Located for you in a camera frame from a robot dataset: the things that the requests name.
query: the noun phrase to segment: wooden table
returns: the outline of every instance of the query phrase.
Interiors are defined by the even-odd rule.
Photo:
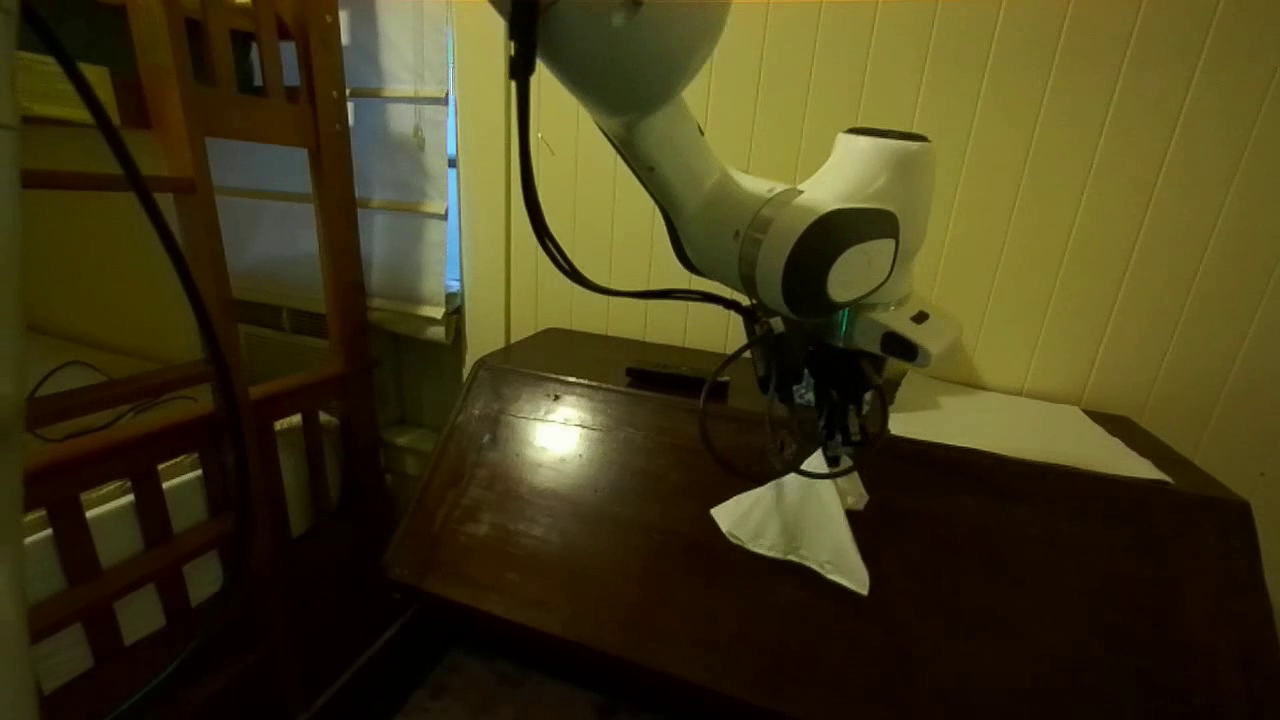
[[[1108,421],[1176,485],[888,439],[859,600],[714,532],[708,510],[769,472],[719,470],[698,408],[617,384],[619,358],[668,352],[544,331],[484,362],[393,581],[782,718],[1280,718],[1250,513],[1136,426]],[[763,470],[754,411],[712,427]]]

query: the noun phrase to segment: wall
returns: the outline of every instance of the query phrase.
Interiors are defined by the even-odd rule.
[[[548,325],[733,349],[714,312],[586,301],[530,251],[500,58],[495,12],[461,10],[471,358]],[[1280,600],[1275,72],[1275,0],[736,0],[687,104],[722,159],[782,181],[846,125],[926,133],[916,288],[965,325],[941,374],[1155,427],[1250,500]],[[591,278],[687,285],[548,72],[535,156]]]

